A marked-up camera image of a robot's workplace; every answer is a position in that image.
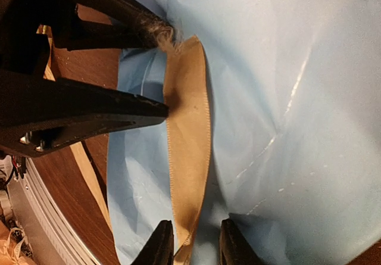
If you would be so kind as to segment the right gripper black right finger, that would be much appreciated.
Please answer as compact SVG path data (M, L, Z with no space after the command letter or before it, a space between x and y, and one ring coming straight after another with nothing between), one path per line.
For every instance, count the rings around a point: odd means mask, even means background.
M221 265L258 265L256 255L232 219L221 222L219 236L219 261Z

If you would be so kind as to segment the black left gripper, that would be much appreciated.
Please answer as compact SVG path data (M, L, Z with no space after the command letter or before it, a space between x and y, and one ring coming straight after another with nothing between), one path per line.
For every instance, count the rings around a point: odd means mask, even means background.
M65 35L75 14L73 0L1 0L1 69L42 76L49 57L49 26L55 37Z

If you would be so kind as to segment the beige ribbon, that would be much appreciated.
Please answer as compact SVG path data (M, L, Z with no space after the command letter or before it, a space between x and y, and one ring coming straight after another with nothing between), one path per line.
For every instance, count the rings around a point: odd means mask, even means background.
M159 125L110 134L108 218L120 264L131 264L161 220L174 226L176 264L216 264L218 231L201 210L211 155L204 50L197 37L157 32L158 49L123 52L118 88L165 102Z

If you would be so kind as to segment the blue wrapping paper sheet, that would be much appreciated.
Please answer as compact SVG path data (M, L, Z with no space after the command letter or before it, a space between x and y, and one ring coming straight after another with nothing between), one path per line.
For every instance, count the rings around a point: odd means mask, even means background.
M267 264L380 239L380 0L137 0L203 44L213 131L192 264L222 220Z

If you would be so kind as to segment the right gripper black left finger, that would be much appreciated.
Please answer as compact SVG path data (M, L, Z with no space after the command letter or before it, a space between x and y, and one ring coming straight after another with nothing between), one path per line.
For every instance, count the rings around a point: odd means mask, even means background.
M173 259L173 225L169 220L162 220L134 259L132 265L171 265Z

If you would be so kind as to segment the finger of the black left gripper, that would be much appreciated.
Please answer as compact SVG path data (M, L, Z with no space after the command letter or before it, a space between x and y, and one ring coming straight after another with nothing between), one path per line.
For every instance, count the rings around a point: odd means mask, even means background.
M168 106L75 80L1 70L1 151L41 157L97 135L152 126Z
M82 20L78 6L99 11L115 25ZM156 48L170 40L173 28L136 0L55 0L57 13L51 24L55 46L83 49Z

